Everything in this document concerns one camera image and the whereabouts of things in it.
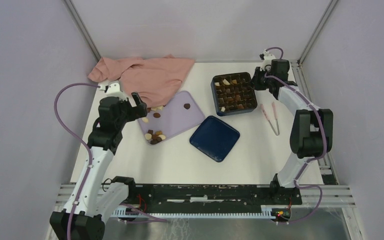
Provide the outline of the lilac plastic tray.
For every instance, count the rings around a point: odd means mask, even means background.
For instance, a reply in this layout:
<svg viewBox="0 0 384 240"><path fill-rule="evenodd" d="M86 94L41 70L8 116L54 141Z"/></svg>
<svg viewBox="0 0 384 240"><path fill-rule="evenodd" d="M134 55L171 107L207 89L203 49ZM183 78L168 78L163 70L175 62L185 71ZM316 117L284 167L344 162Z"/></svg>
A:
<svg viewBox="0 0 384 240"><path fill-rule="evenodd" d="M146 140L149 145L157 145L169 140L193 127L201 124L205 115L188 91L180 91L164 106L148 109L146 117L139 119L138 124L145 137L152 134L152 139ZM162 140L158 135L165 135Z"/></svg>

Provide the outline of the dark blue chocolate box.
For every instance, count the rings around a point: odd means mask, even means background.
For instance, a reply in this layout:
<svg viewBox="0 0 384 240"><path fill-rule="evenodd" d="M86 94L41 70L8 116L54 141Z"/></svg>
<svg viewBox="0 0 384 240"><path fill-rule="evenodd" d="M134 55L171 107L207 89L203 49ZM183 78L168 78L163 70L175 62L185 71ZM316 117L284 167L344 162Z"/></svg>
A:
<svg viewBox="0 0 384 240"><path fill-rule="evenodd" d="M227 79L230 85L224 85L223 79ZM237 84L233 84L232 80L237 80ZM219 117L251 113L257 108L257 98L251 80L248 72L222 74L212 78L210 86Z"/></svg>

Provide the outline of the dark blue box lid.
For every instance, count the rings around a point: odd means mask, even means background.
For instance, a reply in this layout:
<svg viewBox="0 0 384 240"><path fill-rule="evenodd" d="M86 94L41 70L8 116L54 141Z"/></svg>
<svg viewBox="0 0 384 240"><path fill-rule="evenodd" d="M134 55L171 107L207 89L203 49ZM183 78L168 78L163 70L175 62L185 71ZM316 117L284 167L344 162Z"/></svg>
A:
<svg viewBox="0 0 384 240"><path fill-rule="evenodd" d="M210 115L189 138L189 143L217 163L227 157L240 138L235 128Z"/></svg>

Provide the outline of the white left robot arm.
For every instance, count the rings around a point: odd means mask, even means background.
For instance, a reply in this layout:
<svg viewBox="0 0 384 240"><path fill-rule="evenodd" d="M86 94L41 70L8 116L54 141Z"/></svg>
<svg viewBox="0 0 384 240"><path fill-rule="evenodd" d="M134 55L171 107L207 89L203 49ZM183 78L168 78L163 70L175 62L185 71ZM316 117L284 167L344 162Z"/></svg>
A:
<svg viewBox="0 0 384 240"><path fill-rule="evenodd" d="M84 162L79 179L61 211L51 214L49 223L59 240L101 240L106 222L122 202L133 203L137 198L132 177L116 176L108 190L98 198L104 175L123 138L126 123L148 114L147 105L137 92L129 99L107 96L100 100L98 118L94 121L85 148Z"/></svg>

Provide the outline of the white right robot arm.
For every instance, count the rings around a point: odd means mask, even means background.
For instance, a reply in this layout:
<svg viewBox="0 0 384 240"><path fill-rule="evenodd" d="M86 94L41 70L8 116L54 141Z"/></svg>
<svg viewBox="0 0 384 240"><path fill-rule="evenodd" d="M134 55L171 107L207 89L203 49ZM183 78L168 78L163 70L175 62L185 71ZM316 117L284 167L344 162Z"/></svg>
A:
<svg viewBox="0 0 384 240"><path fill-rule="evenodd" d="M307 167L322 159L333 145L333 112L312 103L297 83L288 79L289 70L288 60L272 59L256 67L251 79L254 90L268 90L293 114L289 137L291 154L269 185L268 196L275 204L282 204L289 194L295 194Z"/></svg>

